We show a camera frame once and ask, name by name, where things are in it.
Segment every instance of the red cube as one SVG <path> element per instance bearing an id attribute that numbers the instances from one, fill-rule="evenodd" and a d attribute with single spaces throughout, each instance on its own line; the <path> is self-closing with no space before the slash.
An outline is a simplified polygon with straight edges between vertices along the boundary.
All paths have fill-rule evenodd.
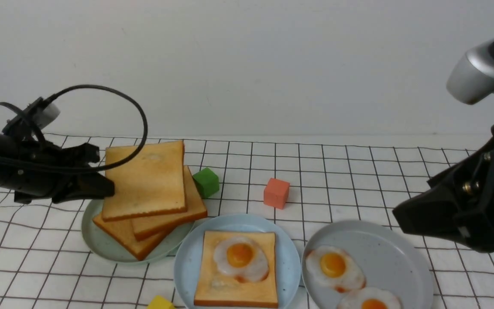
<path id="1" fill-rule="evenodd" d="M 266 188 L 264 188 L 264 204 L 283 209 L 289 197 L 289 186 L 288 182 L 270 178 Z"/>

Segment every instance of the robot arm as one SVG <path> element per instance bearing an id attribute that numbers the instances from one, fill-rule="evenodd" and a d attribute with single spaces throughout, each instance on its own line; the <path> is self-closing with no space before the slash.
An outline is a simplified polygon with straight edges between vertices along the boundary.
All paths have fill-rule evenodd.
<path id="1" fill-rule="evenodd" d="M 466 104 L 494 93 L 494 39 L 467 51 L 451 73 L 447 90 Z M 430 190 L 392 211 L 405 233 L 494 251 L 494 125 L 491 133 L 489 142 L 472 156 L 431 178 Z"/>
<path id="2" fill-rule="evenodd" d="M 125 98 L 139 110 L 144 132 L 139 146 L 129 156 L 114 164 L 91 167 L 89 164 L 100 161 L 98 147 L 84 143 L 61 148 L 45 140 L 41 128 L 59 114 L 53 101 L 77 89 L 111 92 Z M 51 198 L 53 203 L 61 203 L 114 195 L 112 180 L 98 172 L 129 162 L 140 152 L 148 135 L 148 122 L 141 106 L 126 94 L 104 86 L 72 86 L 47 99 L 37 99 L 23 111 L 6 102 L 1 102 L 0 106 L 17 114 L 0 133 L 0 187 L 14 190 L 14 201 L 18 203 L 30 203 L 41 198 Z"/>

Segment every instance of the white wall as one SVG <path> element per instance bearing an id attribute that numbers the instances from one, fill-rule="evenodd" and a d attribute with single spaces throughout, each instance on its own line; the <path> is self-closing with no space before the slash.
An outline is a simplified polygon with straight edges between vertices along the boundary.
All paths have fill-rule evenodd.
<path id="1" fill-rule="evenodd" d="M 151 135 L 487 133 L 494 95 L 445 82 L 492 37 L 489 0 L 0 0 L 0 100 L 111 86 Z M 57 106 L 47 131 L 140 134 L 110 95 Z"/>

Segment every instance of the black cable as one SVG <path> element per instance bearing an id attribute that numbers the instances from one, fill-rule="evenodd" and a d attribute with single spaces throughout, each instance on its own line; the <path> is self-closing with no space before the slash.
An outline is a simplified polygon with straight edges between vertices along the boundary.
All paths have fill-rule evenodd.
<path id="1" fill-rule="evenodd" d="M 33 131 L 33 134 L 37 137 L 37 141 L 41 145 L 41 149 L 45 148 L 47 146 L 47 141 L 45 140 L 45 137 L 43 136 L 43 133 L 41 132 L 41 129 L 36 125 L 36 123 L 31 119 L 30 116 L 28 116 L 24 111 L 22 111 L 20 108 L 12 105 L 11 103 L 7 102 L 0 102 L 0 106 L 6 107 L 13 111 L 18 117 L 20 117 L 28 127 Z"/>
<path id="2" fill-rule="evenodd" d="M 54 100 L 56 100 L 58 97 L 60 97 L 63 94 L 66 94 L 68 92 L 71 92 L 73 90 L 77 89 L 98 89 L 98 90 L 103 90 L 107 92 L 111 92 L 112 94 L 115 94 L 117 96 L 120 96 L 127 101 L 131 102 L 137 110 L 139 110 L 139 113 L 141 114 L 142 118 L 142 124 L 143 124 L 143 133 L 142 133 L 142 138 L 141 142 L 137 146 L 137 148 L 127 157 L 125 157 L 122 160 L 119 160 L 113 164 L 108 164 L 105 166 L 99 166 L 99 167 L 54 167 L 54 166 L 48 166 L 45 164 L 33 164 L 31 162 L 26 162 L 26 161 L 21 161 L 21 160 L 16 160 L 16 159 L 10 159 L 6 157 L 0 157 L 0 164 L 6 165 L 6 166 L 12 166 L 16 167 L 19 169 L 23 170 L 36 170 L 38 172 L 47 172 L 47 173 L 59 173 L 59 174 L 87 174 L 87 173 L 93 173 L 93 172 L 100 172 L 102 170 L 111 170 L 112 168 L 116 168 L 118 166 L 122 166 L 123 164 L 126 164 L 130 160 L 132 160 L 139 152 L 142 150 L 144 145 L 146 144 L 146 139 L 148 138 L 148 120 L 146 119 L 145 112 L 142 110 L 141 106 L 133 100 L 130 96 L 127 96 L 127 94 L 124 94 L 118 90 L 104 87 L 104 86 L 98 86 L 98 85 L 77 85 L 77 86 L 71 86 L 69 88 L 66 88 L 60 92 L 57 92 L 56 94 L 53 94 L 47 98 L 47 105 L 51 104 Z"/>

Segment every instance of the green cube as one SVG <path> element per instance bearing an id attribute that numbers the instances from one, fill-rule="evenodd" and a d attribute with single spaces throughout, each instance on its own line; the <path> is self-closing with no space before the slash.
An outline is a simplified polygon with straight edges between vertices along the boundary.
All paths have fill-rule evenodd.
<path id="1" fill-rule="evenodd" d="M 194 175 L 194 182 L 202 198 L 208 198 L 220 190 L 218 176 L 209 168 L 204 168 Z"/>

